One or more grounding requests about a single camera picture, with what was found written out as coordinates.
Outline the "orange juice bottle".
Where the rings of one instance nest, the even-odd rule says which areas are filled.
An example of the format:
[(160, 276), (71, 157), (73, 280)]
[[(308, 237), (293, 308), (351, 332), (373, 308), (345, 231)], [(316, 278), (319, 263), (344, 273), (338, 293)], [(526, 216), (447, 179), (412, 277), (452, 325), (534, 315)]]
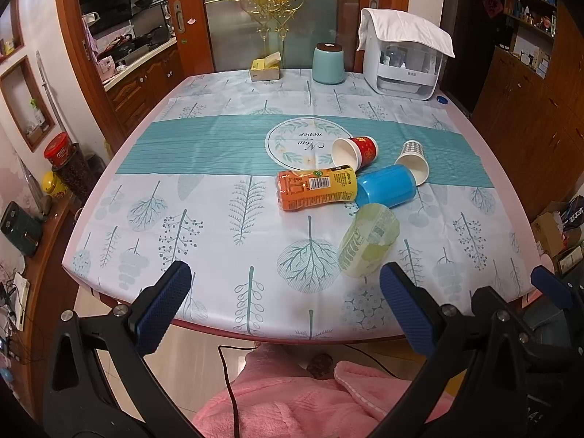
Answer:
[(295, 212), (356, 199), (356, 172), (349, 166), (304, 171), (281, 171), (276, 176), (277, 198), (285, 212)]

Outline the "pink fleece robe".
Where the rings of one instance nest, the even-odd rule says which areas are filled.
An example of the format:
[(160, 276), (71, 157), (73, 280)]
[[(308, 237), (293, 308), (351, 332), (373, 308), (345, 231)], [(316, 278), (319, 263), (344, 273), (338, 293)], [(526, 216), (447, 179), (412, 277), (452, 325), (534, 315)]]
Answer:
[(365, 437), (410, 384), (351, 361), (318, 380), (282, 346), (263, 343), (192, 423), (206, 437)]

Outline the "green milk tea bottle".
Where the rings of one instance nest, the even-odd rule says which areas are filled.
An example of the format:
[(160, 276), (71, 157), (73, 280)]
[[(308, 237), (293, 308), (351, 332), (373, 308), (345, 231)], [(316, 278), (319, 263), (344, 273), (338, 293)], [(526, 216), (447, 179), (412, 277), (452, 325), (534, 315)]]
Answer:
[(346, 276), (370, 275), (382, 264), (400, 235), (394, 212), (381, 204), (362, 206), (338, 247), (338, 267)]

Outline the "white cloth on appliance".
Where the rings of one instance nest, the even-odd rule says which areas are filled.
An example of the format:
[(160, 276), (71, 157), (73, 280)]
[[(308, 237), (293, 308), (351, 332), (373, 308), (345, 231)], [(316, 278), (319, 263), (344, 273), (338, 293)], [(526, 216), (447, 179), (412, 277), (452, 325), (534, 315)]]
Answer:
[(392, 9), (363, 8), (356, 50), (365, 50), (367, 32), (373, 29), (378, 40), (388, 43), (420, 43), (455, 58), (452, 37), (420, 16)]

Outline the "yellow round object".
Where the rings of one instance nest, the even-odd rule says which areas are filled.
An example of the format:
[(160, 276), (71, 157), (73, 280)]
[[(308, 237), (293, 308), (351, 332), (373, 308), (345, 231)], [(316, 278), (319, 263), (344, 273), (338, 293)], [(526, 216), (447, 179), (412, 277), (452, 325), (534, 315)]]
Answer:
[(68, 188), (64, 182), (62, 182), (60, 178), (58, 178), (57, 174), (52, 171), (45, 173), (41, 187), (46, 195), (49, 195), (55, 200), (61, 199), (68, 194)]

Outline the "yellow tissue box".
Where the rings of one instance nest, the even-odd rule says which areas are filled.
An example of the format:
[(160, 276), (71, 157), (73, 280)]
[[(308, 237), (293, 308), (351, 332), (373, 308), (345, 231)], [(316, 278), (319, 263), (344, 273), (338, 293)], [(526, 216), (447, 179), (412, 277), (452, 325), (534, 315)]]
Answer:
[(273, 81), (280, 78), (281, 54), (279, 51), (267, 57), (256, 58), (249, 68), (250, 80), (253, 82)]

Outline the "white countertop appliance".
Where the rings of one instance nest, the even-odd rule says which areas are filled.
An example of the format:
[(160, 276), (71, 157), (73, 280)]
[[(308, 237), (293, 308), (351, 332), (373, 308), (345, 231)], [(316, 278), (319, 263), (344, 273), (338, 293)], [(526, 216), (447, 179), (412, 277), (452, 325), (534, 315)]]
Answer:
[(363, 75), (380, 95), (424, 101), (434, 95), (445, 60), (445, 54), (429, 46), (382, 41), (369, 29)]

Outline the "blue plastic cup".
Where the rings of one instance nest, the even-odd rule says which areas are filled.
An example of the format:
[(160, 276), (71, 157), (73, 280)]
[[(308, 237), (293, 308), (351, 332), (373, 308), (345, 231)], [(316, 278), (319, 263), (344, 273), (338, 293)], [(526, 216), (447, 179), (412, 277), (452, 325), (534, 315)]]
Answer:
[(393, 165), (357, 178), (356, 205), (380, 204), (393, 208), (410, 202), (416, 192), (412, 172), (405, 166)]

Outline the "checkered paper cup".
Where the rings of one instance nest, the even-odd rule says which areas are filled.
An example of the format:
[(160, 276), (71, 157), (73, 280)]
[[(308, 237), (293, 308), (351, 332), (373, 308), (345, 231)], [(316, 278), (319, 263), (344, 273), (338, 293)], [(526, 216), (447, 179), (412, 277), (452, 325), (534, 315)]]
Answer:
[(405, 141), (395, 164), (408, 168), (417, 186), (421, 186), (428, 181), (430, 166), (424, 156), (424, 148), (420, 141), (414, 141), (414, 139)]

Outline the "red tin can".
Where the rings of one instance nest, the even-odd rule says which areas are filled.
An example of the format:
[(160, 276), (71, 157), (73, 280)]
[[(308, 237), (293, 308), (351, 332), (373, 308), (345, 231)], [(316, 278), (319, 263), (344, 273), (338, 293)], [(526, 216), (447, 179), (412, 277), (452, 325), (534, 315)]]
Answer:
[(59, 169), (71, 157), (73, 143), (66, 131), (61, 131), (46, 146), (43, 157), (51, 166)]

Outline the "red paper cup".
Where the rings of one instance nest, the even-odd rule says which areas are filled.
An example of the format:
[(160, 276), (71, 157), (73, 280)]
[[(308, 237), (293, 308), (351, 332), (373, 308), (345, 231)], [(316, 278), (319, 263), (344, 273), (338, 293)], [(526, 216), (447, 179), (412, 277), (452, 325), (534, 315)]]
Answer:
[(371, 165), (378, 156), (378, 145), (374, 138), (338, 138), (331, 146), (331, 159), (335, 166), (349, 166), (353, 171)]

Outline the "teal canister brown lid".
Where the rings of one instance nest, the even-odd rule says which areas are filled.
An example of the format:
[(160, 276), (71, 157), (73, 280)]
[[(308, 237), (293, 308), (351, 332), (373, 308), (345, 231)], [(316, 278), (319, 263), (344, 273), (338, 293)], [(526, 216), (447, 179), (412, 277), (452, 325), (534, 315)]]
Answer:
[(312, 77), (321, 84), (345, 81), (345, 55), (338, 43), (317, 43), (313, 54)]

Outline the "black device on sideboard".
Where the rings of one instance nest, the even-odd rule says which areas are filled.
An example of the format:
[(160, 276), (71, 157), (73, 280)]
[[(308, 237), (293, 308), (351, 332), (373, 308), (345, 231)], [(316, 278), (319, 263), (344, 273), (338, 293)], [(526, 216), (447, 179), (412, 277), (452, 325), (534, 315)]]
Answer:
[(42, 225), (16, 202), (9, 202), (1, 219), (1, 231), (24, 255), (33, 257), (43, 237)]

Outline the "teal patterned tablecloth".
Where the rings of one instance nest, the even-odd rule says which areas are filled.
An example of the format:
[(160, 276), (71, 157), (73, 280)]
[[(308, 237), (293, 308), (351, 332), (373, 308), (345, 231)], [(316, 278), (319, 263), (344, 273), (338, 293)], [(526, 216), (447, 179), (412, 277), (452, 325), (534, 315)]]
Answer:
[(510, 181), (448, 100), (382, 96), (360, 74), (231, 71), (184, 80), (134, 129), (62, 265), (133, 301), (182, 261), (191, 326), (345, 342), (400, 331), (367, 247), (462, 312), (484, 286), (523, 297), (538, 263)]

